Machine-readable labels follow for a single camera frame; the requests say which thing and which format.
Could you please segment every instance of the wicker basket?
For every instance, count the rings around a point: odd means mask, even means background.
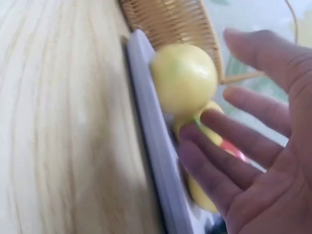
[[[142,30],[152,46],[188,43],[206,51],[217,68],[220,84],[257,77],[262,72],[225,77],[220,46],[202,0],[120,0],[132,30]],[[297,19],[292,11],[298,38]]]

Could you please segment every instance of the toy duck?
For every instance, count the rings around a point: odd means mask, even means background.
[[[157,51],[152,59],[151,72],[163,112],[174,116],[174,132],[189,121],[195,121],[200,130],[215,145],[237,158],[247,158],[231,143],[201,124],[203,111],[222,109],[212,101],[218,86],[217,71],[210,56],[196,46],[171,44]],[[194,202],[204,210],[216,213],[215,205],[200,185],[188,175],[188,188]]]

